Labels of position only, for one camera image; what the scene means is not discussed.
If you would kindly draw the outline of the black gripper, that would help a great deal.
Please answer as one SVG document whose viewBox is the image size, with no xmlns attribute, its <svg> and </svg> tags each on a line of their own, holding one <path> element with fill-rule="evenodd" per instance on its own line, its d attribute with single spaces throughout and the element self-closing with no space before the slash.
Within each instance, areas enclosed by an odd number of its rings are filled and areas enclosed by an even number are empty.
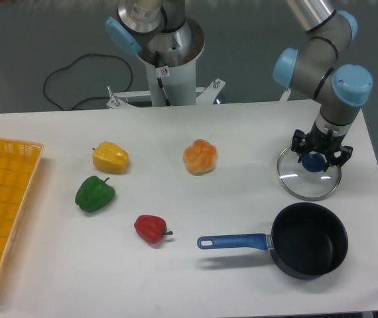
<svg viewBox="0 0 378 318">
<path fill-rule="evenodd" d="M 315 152 L 325 156 L 326 163 L 323 171 L 330 166 L 342 167 L 352 156 L 352 146 L 342 146 L 345 135 L 338 135 L 336 131 L 322 132 L 316 124 L 308 134 L 296 129 L 292 136 L 291 151 L 297 153 L 298 163 L 302 162 L 305 155 Z"/>
</svg>

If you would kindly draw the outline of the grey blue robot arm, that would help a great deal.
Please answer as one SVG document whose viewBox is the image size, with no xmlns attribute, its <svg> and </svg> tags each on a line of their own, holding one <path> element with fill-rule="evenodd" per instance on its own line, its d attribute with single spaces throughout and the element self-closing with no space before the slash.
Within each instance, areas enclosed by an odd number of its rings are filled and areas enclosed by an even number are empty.
<svg viewBox="0 0 378 318">
<path fill-rule="evenodd" d="M 320 104 L 311 131 L 295 131 L 290 148 L 309 172 L 326 171 L 351 158 L 352 147 L 342 142 L 367 102 L 373 80 L 361 66 L 334 67 L 357 34 L 351 14 L 335 10 L 330 1 L 287 5 L 308 43 L 303 50 L 287 48 L 274 66 L 273 78 Z M 204 49 L 204 33 L 186 16 L 183 1 L 120 1 L 117 16 L 106 20 L 105 29 L 122 51 L 145 64 L 153 106 L 201 105 L 218 95 L 216 82 L 196 91 L 196 60 Z"/>
</svg>

